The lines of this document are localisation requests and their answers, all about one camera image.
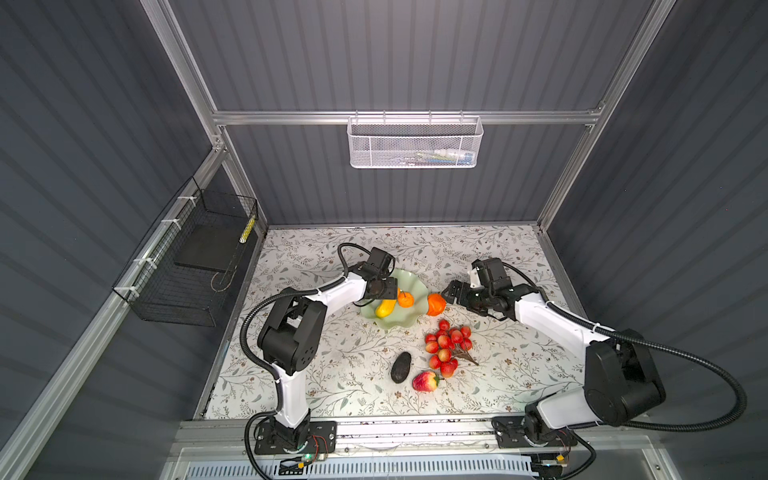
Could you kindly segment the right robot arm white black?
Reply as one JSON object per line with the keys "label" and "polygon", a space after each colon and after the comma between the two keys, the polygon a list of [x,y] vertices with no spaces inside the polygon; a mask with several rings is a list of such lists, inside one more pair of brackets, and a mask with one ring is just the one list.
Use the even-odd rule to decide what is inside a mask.
{"label": "right robot arm white black", "polygon": [[560,430],[605,424],[622,426],[666,399],[650,349],[637,333],[599,333],[586,320],[549,301],[545,291],[528,276],[516,284],[509,271],[520,270],[498,258],[476,260],[469,280],[453,280],[441,292],[481,316],[496,312],[546,335],[583,363],[580,388],[555,393],[529,404],[522,422],[529,443],[542,446]]}

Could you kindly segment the large orange fake fruit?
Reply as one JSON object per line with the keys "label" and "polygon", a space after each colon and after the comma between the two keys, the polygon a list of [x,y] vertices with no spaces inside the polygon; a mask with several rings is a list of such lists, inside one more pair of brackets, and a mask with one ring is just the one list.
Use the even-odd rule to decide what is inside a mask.
{"label": "large orange fake fruit", "polygon": [[445,311],[447,302],[441,294],[431,293],[427,297],[427,305],[427,315],[430,317],[436,317]]}

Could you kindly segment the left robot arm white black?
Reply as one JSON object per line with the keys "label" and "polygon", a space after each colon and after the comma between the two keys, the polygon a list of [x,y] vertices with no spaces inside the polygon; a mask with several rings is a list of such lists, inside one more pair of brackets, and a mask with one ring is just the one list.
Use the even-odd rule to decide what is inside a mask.
{"label": "left robot arm white black", "polygon": [[317,354],[326,318],[350,304],[394,300],[398,294],[393,255],[351,242],[340,244],[337,254],[342,264],[337,279],[309,290],[286,288],[259,305],[271,308],[257,338],[260,356],[248,346],[248,327],[241,328],[243,352],[275,380],[276,425],[294,436],[308,430],[305,370]]}

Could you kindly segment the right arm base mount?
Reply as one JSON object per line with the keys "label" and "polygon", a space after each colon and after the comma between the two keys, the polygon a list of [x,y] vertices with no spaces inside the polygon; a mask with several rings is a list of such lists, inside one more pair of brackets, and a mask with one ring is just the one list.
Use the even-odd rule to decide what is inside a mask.
{"label": "right arm base mount", "polygon": [[567,430],[553,430],[530,415],[492,417],[491,427],[500,448],[564,447],[577,445],[574,435]]}

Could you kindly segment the small orange fake tangerine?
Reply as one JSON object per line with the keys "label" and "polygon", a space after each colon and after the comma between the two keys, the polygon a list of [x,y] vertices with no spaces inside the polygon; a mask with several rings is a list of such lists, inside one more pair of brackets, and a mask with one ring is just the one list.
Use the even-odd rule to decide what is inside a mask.
{"label": "small orange fake tangerine", "polygon": [[411,293],[407,291],[399,290],[398,296],[397,296],[397,303],[401,308],[411,308],[414,305],[415,300]]}

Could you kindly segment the yellow fake mango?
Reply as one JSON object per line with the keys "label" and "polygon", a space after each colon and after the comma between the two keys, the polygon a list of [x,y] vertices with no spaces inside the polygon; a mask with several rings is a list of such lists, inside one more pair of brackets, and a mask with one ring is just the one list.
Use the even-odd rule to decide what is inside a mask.
{"label": "yellow fake mango", "polygon": [[375,310],[375,315],[379,319],[389,317],[395,310],[398,302],[396,300],[382,300]]}

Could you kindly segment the dark fake avocado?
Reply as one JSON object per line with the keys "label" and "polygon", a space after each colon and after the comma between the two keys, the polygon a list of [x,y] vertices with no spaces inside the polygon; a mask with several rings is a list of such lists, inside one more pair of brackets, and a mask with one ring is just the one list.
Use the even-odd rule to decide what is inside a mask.
{"label": "dark fake avocado", "polygon": [[392,364],[390,378],[395,384],[403,383],[410,374],[412,356],[409,352],[400,353]]}

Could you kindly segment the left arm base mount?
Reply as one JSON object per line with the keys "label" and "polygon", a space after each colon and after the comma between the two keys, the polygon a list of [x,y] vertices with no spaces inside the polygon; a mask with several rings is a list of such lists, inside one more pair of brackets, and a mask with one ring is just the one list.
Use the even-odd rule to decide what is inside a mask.
{"label": "left arm base mount", "polygon": [[338,423],[308,421],[290,429],[273,418],[263,420],[253,434],[257,455],[329,454],[336,449]]}

